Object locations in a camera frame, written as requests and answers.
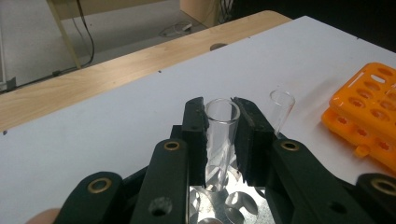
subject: black cable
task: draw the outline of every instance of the black cable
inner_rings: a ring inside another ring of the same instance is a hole
[[[84,24],[85,30],[88,33],[88,36],[90,37],[91,40],[91,44],[92,44],[92,54],[91,54],[91,58],[87,63],[84,63],[81,67],[85,67],[87,65],[90,65],[93,61],[93,57],[95,55],[95,45],[93,44],[93,39],[90,33],[90,30],[88,29],[87,26],[87,22],[85,22],[85,17],[84,17],[84,12],[82,11],[82,7],[81,7],[81,3],[79,2],[79,0],[77,0],[77,5],[78,5],[78,11],[79,11],[79,16],[81,17],[82,23]]]
[[[90,40],[91,40],[91,44],[92,44],[92,53],[91,53],[90,60],[87,61],[86,63],[84,63],[84,64],[81,66],[81,67],[86,67],[86,66],[90,65],[90,64],[92,63],[92,61],[93,61],[93,57],[94,57],[94,54],[95,54],[95,45],[94,45],[94,43],[93,43],[93,39],[92,39],[90,30],[88,29],[87,22],[85,22],[84,12],[82,11],[81,3],[80,3],[79,0],[77,0],[77,5],[78,5],[79,16],[81,17],[82,23],[84,24],[85,30],[87,31],[88,36],[90,37]],[[52,72],[51,75],[48,75],[48,76],[45,76],[45,77],[41,77],[41,78],[36,79],[36,80],[34,80],[34,81],[27,82],[27,83],[25,83],[25,84],[22,84],[22,85],[20,85],[20,86],[17,86],[17,87],[15,87],[15,89],[13,89],[13,90],[6,90],[6,91],[15,91],[16,89],[19,89],[19,88],[21,88],[21,87],[29,86],[29,85],[35,84],[35,83],[37,83],[37,82],[42,82],[42,81],[45,81],[45,80],[47,80],[47,79],[50,79],[50,78],[53,78],[53,77],[58,77],[58,76],[63,75],[63,74],[65,74],[65,73],[73,72],[73,71],[76,71],[76,70],[78,70],[78,68],[77,68],[76,66],[74,66],[74,67],[66,68],[66,69],[64,69],[64,70],[54,71],[54,72]]]

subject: clear plastic tube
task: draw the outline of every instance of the clear plastic tube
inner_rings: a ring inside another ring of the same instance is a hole
[[[273,102],[269,122],[274,128],[274,134],[279,137],[280,130],[295,104],[294,97],[288,91],[275,90],[270,93]]]
[[[206,189],[221,191],[226,185],[227,169],[233,155],[233,140],[239,120],[239,107],[226,99],[216,99],[205,106],[207,129]]]

